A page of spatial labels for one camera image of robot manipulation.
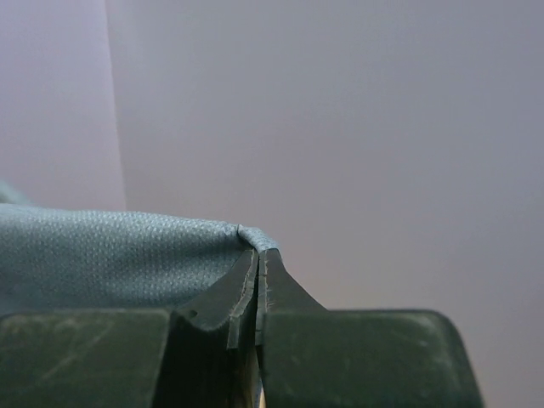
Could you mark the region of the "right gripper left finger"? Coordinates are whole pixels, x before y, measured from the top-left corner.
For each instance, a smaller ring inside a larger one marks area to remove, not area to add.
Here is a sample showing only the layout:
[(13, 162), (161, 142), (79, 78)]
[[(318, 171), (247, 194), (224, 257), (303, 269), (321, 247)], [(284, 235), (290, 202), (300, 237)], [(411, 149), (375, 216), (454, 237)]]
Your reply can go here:
[(252, 407), (258, 255), (178, 308), (1, 320), (4, 407)]

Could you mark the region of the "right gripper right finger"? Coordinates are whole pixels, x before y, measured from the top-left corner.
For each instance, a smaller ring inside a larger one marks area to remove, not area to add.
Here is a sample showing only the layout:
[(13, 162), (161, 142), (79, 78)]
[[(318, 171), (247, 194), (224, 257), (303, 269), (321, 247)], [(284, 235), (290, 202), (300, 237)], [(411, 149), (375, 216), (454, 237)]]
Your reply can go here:
[(256, 342), (269, 407), (484, 403), (448, 317), (429, 309), (326, 309), (275, 249), (259, 257)]

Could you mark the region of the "blue grey pillowcase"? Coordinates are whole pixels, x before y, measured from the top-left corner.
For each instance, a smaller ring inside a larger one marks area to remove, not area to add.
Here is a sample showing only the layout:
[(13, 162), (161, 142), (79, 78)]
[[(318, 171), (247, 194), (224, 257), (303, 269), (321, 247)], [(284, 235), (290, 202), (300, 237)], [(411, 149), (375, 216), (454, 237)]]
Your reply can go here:
[(38, 207), (3, 184), (1, 310), (179, 306), (275, 246), (223, 221)]

